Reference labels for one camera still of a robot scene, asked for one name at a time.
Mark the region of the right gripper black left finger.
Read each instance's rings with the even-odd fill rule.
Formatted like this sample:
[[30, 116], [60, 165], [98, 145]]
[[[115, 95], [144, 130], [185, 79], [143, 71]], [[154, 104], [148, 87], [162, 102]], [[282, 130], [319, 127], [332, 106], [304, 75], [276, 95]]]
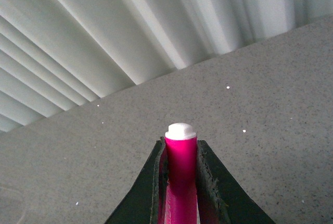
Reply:
[[131, 189], [105, 223], [164, 223], [167, 184], [167, 149], [161, 137]]

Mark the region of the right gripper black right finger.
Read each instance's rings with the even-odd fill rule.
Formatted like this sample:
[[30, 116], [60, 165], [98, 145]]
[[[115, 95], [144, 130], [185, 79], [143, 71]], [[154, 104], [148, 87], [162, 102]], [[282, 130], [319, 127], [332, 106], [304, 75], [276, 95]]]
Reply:
[[196, 189], [200, 223], [274, 223], [204, 140], [197, 144]]

